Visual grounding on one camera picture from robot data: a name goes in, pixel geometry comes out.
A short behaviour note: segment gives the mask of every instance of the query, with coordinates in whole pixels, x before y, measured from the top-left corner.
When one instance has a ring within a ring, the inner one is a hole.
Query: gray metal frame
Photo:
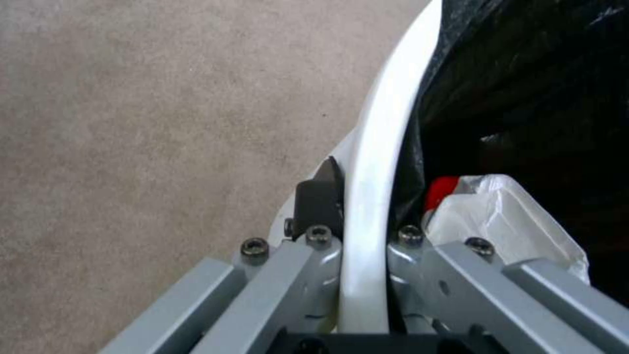
[[[337,302],[341,249],[283,242],[192,353],[264,353],[282,328],[317,331]]]
[[[629,353],[629,312],[549,260],[510,265],[503,273],[607,353]]]
[[[186,353],[244,286],[244,272],[205,258],[100,353]]]
[[[601,352],[503,276],[499,262],[487,262],[462,243],[390,244],[388,256],[404,314],[438,319],[455,333],[489,331],[513,353]]]

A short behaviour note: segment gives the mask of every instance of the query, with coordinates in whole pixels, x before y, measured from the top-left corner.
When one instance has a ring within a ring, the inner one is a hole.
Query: red object
[[[458,176],[444,176],[435,179],[426,194],[424,212],[437,208],[445,197],[452,194],[458,184]]]

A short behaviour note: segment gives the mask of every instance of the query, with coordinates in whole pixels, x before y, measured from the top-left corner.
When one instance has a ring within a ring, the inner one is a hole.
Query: black plastic piece
[[[334,157],[328,157],[312,178],[295,188],[293,217],[286,220],[284,233],[296,240],[314,225],[325,225],[343,239],[343,189],[345,180]]]
[[[490,336],[457,334],[292,334],[281,332],[268,354],[506,353]]]

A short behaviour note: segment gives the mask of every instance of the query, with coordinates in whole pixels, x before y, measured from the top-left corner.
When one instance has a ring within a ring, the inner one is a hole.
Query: screw
[[[424,234],[416,226],[406,225],[398,230],[398,242],[403,246],[415,248],[421,246]]]
[[[496,253],[494,245],[486,239],[480,237],[470,237],[466,239],[465,245],[488,262],[491,262],[494,258],[494,254]]]
[[[332,244],[332,231],[325,225],[314,225],[306,229],[306,244],[317,250],[323,250]]]
[[[240,245],[242,260],[249,265],[261,265],[269,259],[269,244],[259,237],[246,239]]]
[[[292,237],[292,232],[295,228],[295,220],[292,217],[284,219],[284,236]]]

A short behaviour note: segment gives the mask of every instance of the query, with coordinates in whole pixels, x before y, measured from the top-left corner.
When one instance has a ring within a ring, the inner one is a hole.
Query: gray metal bracket
[[[513,353],[599,353],[592,343],[462,243],[388,247],[403,313],[434,318],[455,333],[481,328]]]

